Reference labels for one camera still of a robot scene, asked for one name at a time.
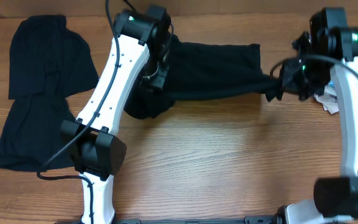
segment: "black cloth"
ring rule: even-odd
[[[263,93],[271,101],[280,83],[260,68],[260,45],[205,45],[182,43],[173,36],[169,71],[163,92],[153,93],[139,85],[126,103],[134,118],[155,118],[176,100],[212,100],[244,93]]]
[[[63,147],[60,125],[74,121],[66,97],[96,87],[88,44],[66,28],[65,16],[32,16],[13,36],[9,99],[15,100],[0,138],[0,168],[37,171]],[[72,166],[68,154],[49,169]]]

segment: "folded clothing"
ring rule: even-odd
[[[88,44],[66,28],[65,16],[32,16],[13,36],[9,99],[0,138],[0,168],[37,171],[63,147],[60,125],[74,121],[66,97],[98,83]],[[68,154],[49,169],[73,166]]]
[[[163,92],[135,87],[125,111],[134,118],[155,118],[176,100],[212,100],[257,92],[271,101],[280,92],[260,68],[260,45],[206,45],[182,43],[173,36],[169,71]]]

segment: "wooden table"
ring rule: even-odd
[[[174,17],[182,41],[260,43],[262,68],[291,56],[291,40],[308,29],[310,14]],[[358,25],[358,13],[348,14]],[[0,19],[0,135],[12,105],[9,46],[23,19]],[[100,74],[110,51],[104,17],[70,17],[68,28],[89,43]],[[77,114],[91,91],[69,98]],[[157,119],[124,114],[119,137],[128,146],[115,177],[118,218],[240,218],[273,214],[283,204],[313,196],[318,177],[339,175],[339,115],[296,96],[267,103],[250,94],[213,101],[177,102]],[[76,174],[72,169],[50,175]],[[35,174],[0,169],[0,223],[53,223],[79,219],[79,180],[47,182]]]

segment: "wood grain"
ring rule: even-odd
[[[182,41],[260,43],[265,72],[293,55],[290,41],[308,28],[310,14],[239,14],[174,17]],[[0,135],[12,101],[9,46],[22,19],[0,19]],[[349,13],[358,25],[358,12]],[[98,73],[108,57],[111,31],[104,17],[69,17],[68,28],[89,43]],[[69,98],[77,114],[91,91]],[[128,146],[115,177],[118,218],[240,218],[273,214],[283,204],[313,196],[318,177],[339,174],[338,115],[314,101],[285,95],[267,103],[250,94],[186,101],[157,119],[124,114],[119,137]],[[73,169],[49,172],[76,174]],[[33,173],[0,169],[0,223],[53,223],[79,219],[77,180],[46,182]]]
[[[112,14],[126,7],[122,0],[110,0]],[[345,7],[358,12],[356,0],[130,0],[141,12],[149,4],[166,7],[172,16],[243,13],[312,14],[323,7]],[[104,0],[0,0],[0,17],[29,17],[39,14],[105,16]]]

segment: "white plastic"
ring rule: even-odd
[[[112,183],[114,176],[110,175],[106,181],[101,181],[100,177],[84,172],[80,174],[87,177],[93,183],[93,223],[110,224],[114,218],[114,208],[112,207]],[[91,224],[90,218],[90,189],[88,183],[82,180],[84,190],[84,214],[81,222]]]
[[[358,73],[358,57],[346,65]],[[342,130],[341,175],[357,177],[358,174],[358,79],[339,65],[331,69],[338,98]]]
[[[351,222],[353,218],[349,215],[324,218],[323,215],[317,211],[314,200],[303,200],[285,209],[285,220],[287,224],[325,224]]]
[[[97,117],[91,125],[92,128],[97,130],[105,126],[109,128],[109,134],[114,136],[118,133],[122,111],[124,110],[124,105],[134,82],[150,57],[147,44],[142,46],[138,44],[139,40],[135,38],[121,35],[118,38],[118,42],[121,51],[119,62],[121,67],[118,68],[109,95],[99,112],[99,117]],[[78,118],[82,119],[82,124],[84,125],[88,124],[106,92],[114,71],[116,57],[116,44],[113,39],[110,56],[98,82],[98,86],[95,88],[89,102],[78,114]]]

